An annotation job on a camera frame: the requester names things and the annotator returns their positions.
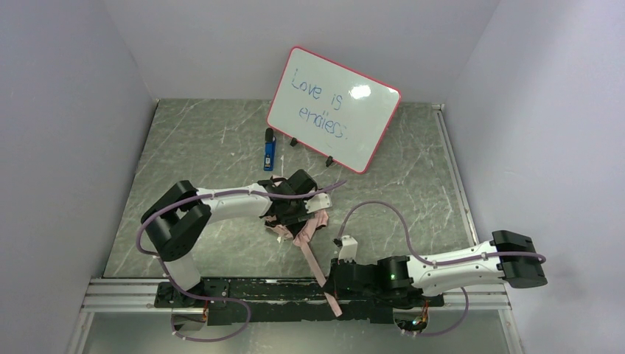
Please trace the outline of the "pink folding umbrella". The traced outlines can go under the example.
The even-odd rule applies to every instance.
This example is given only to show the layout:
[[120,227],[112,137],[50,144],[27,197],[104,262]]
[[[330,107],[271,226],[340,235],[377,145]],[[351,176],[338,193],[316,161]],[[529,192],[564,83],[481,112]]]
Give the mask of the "pink folding umbrella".
[[327,226],[329,221],[329,216],[327,212],[322,209],[320,211],[315,212],[314,216],[306,221],[303,226],[299,229],[297,234],[291,232],[286,226],[276,223],[276,217],[267,216],[265,217],[265,226],[275,232],[278,235],[279,242],[283,240],[292,240],[295,246],[298,246],[301,249],[304,258],[306,259],[308,266],[313,273],[317,283],[323,287],[327,279],[324,276],[323,271],[321,270],[318,261],[311,250],[309,243],[312,240],[314,234],[319,229],[323,229]]

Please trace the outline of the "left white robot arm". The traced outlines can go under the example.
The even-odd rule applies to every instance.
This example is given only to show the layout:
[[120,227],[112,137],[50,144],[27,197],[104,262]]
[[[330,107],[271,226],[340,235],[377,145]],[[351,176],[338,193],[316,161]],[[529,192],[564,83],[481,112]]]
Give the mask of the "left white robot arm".
[[184,291],[205,293],[192,249],[206,226],[255,217],[280,237],[304,241],[326,226],[329,195],[304,170],[289,178],[271,177],[246,187],[208,190],[190,181],[174,184],[142,216],[147,234],[173,281]]

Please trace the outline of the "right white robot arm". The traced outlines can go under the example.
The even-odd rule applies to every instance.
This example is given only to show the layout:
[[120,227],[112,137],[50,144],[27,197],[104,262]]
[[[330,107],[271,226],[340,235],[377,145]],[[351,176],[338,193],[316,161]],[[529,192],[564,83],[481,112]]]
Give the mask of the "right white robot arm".
[[536,288],[548,283],[544,262],[530,237],[499,230],[490,241],[442,254],[391,256],[368,265],[334,259],[322,288],[331,295],[378,299],[400,299],[410,292],[434,297],[456,288],[505,282],[512,288]]

